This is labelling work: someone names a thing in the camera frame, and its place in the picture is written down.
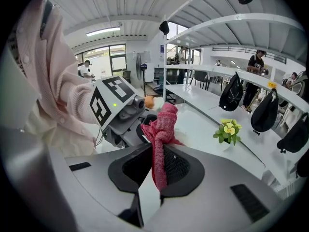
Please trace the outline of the white shelf rack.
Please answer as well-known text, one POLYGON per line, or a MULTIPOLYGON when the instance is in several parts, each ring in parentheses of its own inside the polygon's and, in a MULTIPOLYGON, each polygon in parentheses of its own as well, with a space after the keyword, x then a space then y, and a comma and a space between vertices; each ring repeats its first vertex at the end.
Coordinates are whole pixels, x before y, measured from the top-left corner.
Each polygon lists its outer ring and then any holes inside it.
POLYGON ((242 125, 240 144, 248 148, 250 159, 245 167, 267 176, 267 184, 283 199, 294 196, 304 187, 305 178, 296 177, 296 166, 309 148, 309 140, 297 153, 280 153, 277 143, 283 139, 304 113, 309 114, 309 99, 304 100, 285 88, 283 79, 293 72, 306 71, 308 39, 303 26, 297 21, 284 0, 253 0, 242 5, 238 0, 175 0, 177 8, 167 14, 169 22, 185 30, 168 38, 169 44, 191 50, 201 49, 200 64, 179 65, 189 72, 204 71, 210 78, 208 90, 184 85, 169 85, 174 91, 209 119, 234 118, 242 125), (287 58, 286 64, 262 57, 264 70, 260 76, 247 72, 251 54, 212 51, 213 47, 233 46, 263 50, 287 58), (258 86, 269 93, 268 81, 277 84, 279 101, 286 101, 284 113, 278 110, 275 124, 257 135, 251 126, 251 116, 260 105, 253 98, 250 110, 240 105, 233 112, 219 107, 219 98, 232 76, 237 72, 240 80, 258 86))

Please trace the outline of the person's cream printed top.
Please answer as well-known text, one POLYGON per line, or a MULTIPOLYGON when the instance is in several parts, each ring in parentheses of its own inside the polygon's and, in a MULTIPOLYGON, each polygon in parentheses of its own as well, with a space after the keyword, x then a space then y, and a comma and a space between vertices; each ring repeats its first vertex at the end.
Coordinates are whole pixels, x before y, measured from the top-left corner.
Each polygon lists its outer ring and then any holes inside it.
POLYGON ((0 126, 35 134, 40 125, 38 98, 27 80, 13 29, 0 57, 0 126))

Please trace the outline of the white grey beanbag chair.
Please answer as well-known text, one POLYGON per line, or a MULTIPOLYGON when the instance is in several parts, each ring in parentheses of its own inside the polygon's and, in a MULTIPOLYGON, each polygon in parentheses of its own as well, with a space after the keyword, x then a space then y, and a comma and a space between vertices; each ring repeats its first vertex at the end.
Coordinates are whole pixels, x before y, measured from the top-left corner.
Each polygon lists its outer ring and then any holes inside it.
POLYGON ((164 104, 165 104, 165 101, 163 97, 154 97, 153 109, 155 111, 160 112, 164 104))

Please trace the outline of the person's left forearm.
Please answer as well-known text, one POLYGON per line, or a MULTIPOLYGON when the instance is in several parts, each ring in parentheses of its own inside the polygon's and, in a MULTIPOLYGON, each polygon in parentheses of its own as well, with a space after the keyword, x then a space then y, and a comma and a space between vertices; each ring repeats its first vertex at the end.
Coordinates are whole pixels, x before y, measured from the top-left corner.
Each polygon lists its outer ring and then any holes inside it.
POLYGON ((98 124, 90 108, 94 87, 86 79, 78 76, 73 68, 73 65, 57 68, 54 77, 56 100, 79 121, 98 124))

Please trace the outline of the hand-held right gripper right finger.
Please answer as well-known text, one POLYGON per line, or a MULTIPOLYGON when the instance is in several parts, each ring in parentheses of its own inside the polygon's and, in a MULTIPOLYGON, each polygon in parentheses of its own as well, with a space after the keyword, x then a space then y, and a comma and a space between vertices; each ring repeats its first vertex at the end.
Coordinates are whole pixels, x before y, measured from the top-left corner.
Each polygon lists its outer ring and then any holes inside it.
POLYGON ((148 232, 258 231, 281 198, 233 161, 180 145, 164 146, 167 186, 148 232))

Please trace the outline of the black chair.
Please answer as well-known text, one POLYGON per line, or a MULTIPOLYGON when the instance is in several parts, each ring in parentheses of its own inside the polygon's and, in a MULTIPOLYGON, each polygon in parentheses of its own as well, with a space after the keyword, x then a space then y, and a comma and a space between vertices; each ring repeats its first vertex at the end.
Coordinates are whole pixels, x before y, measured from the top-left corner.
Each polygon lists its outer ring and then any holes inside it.
POLYGON ((210 85, 210 78, 207 72, 204 71, 194 71, 194 80, 195 80, 195 85, 197 82, 199 82, 199 87, 208 90, 209 85, 210 85))

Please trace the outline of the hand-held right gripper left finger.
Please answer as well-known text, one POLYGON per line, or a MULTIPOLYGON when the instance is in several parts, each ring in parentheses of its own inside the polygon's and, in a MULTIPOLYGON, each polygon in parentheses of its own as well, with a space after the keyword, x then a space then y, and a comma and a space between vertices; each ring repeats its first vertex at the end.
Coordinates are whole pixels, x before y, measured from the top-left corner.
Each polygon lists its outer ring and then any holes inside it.
POLYGON ((51 149, 57 184, 79 229, 141 229, 139 187, 150 171, 151 144, 64 158, 51 149))

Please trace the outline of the pink cloth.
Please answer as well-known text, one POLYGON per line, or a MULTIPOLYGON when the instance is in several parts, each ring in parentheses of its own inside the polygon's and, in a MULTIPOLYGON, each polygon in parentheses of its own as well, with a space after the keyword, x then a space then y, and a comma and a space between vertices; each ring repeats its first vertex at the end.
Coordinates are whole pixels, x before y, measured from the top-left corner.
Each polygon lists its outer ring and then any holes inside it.
POLYGON ((140 126, 147 140, 152 143, 152 178, 159 191, 167 186, 164 144, 183 145, 174 135, 177 112, 175 105, 165 103, 155 121, 140 126))

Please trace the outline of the person's pink striped shirt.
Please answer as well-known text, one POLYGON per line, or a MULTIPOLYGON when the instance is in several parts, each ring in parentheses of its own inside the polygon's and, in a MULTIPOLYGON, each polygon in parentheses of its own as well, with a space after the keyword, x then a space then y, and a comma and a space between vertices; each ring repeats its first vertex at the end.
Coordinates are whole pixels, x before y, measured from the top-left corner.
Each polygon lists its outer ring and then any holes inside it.
POLYGON ((29 83, 39 93, 40 125, 34 134, 65 157, 96 153, 96 139, 86 123, 70 115, 56 100, 54 77, 57 68, 78 66, 62 32, 59 7, 48 0, 32 0, 13 29, 18 53, 29 83))

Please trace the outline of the ceiling light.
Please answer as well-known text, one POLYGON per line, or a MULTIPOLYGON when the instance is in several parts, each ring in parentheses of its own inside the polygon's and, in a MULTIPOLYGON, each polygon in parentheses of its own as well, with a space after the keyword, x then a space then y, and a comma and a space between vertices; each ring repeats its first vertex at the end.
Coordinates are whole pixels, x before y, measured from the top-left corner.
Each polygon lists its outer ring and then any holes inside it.
POLYGON ((87 33, 86 36, 91 37, 91 36, 94 36, 94 35, 107 33, 107 32, 114 32, 114 31, 120 31, 120 27, 112 27, 112 28, 96 30, 96 31, 87 33))

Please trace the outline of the yellow potted flower plant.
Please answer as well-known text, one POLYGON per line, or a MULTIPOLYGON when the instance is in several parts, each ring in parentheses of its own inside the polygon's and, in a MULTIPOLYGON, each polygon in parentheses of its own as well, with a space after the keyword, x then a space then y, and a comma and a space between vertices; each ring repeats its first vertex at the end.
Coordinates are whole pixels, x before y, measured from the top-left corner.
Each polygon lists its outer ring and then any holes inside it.
POLYGON ((221 124, 213 134, 213 138, 219 143, 218 149, 226 151, 240 142, 239 131, 241 129, 242 126, 235 119, 222 119, 221 124))

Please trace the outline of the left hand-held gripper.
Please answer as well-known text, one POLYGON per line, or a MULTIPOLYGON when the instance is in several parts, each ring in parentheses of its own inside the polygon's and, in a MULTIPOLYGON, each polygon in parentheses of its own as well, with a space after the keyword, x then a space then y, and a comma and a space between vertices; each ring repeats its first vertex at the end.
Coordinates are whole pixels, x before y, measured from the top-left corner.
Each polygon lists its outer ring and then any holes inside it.
POLYGON ((147 115, 144 97, 123 77, 104 77, 95 82, 89 103, 101 137, 115 147, 149 143, 141 125, 150 125, 157 115, 147 115))

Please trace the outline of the black waist bag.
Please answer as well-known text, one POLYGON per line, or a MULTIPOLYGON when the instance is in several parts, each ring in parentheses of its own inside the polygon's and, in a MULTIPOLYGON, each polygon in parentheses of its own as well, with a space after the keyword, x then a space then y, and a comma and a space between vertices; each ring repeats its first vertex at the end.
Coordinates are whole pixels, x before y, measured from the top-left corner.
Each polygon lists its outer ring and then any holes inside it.
POLYGON ((296 177, 309 177, 309 150, 300 158, 296 167, 296 177))
POLYGON ((294 124, 286 136, 278 141, 280 153, 297 153, 305 146, 309 139, 309 114, 304 113, 294 124))

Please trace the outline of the black standing fan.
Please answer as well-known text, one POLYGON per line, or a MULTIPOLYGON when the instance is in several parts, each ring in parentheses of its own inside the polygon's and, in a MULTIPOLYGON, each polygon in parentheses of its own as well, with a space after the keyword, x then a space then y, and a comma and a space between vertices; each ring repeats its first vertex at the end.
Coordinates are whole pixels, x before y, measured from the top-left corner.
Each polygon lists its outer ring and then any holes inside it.
POLYGON ((141 55, 140 53, 136 54, 136 76, 138 80, 141 80, 141 76, 142 76, 142 61, 141 61, 141 55))

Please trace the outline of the black railing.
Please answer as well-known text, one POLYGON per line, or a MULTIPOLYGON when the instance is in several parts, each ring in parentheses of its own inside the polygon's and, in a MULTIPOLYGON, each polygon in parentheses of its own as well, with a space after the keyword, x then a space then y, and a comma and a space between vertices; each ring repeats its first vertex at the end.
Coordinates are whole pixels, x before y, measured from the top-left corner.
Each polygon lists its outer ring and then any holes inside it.
MULTIPOLYGON (((239 53, 246 53, 246 54, 251 54, 254 55, 257 50, 256 49, 252 49, 252 48, 246 48, 246 47, 233 47, 233 46, 218 46, 218 47, 213 47, 212 51, 218 52, 218 51, 225 51, 225 52, 239 52, 239 53)), ((274 53, 270 53, 270 52, 266 52, 264 54, 264 57, 266 58, 270 58, 272 60, 278 61, 280 63, 286 64, 287 62, 287 58, 274 54, 274 53)))

